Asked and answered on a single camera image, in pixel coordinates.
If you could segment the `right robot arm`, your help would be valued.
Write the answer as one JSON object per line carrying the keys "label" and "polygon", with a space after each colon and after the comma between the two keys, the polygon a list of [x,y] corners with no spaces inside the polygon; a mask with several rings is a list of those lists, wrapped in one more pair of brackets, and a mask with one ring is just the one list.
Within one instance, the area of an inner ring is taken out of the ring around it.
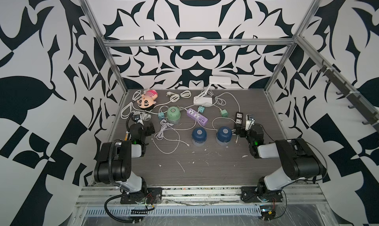
{"label": "right robot arm", "polygon": [[264,143],[262,125],[250,124],[247,128],[236,126],[236,135],[246,138],[250,154],[256,159],[279,159],[281,167],[272,174],[261,177],[255,187],[242,187],[241,200],[252,202],[280,202],[284,187],[298,180],[325,176],[326,167],[302,138],[275,140]]}

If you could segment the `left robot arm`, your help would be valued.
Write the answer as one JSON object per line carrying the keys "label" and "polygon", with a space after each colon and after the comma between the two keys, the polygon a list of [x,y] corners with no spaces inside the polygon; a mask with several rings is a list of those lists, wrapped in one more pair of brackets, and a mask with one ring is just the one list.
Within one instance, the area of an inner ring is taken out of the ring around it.
{"label": "left robot arm", "polygon": [[135,123],[127,128],[125,140],[114,140],[101,146],[96,159],[94,179],[121,190],[121,204],[154,204],[161,200],[162,188],[149,188],[143,177],[132,171],[132,159],[146,153],[146,138],[155,133],[152,123]]}

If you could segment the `blue meat grinder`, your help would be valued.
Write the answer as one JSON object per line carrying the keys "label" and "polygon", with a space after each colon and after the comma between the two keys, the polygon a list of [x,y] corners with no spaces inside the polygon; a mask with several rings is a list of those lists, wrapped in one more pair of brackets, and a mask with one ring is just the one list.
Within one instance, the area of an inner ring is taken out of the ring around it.
{"label": "blue meat grinder", "polygon": [[207,132],[203,127],[197,127],[191,134],[192,142],[195,146],[203,146],[207,140]]}
{"label": "blue meat grinder", "polygon": [[216,142],[221,146],[227,146],[232,139],[232,130],[229,127],[222,126],[216,133]]}

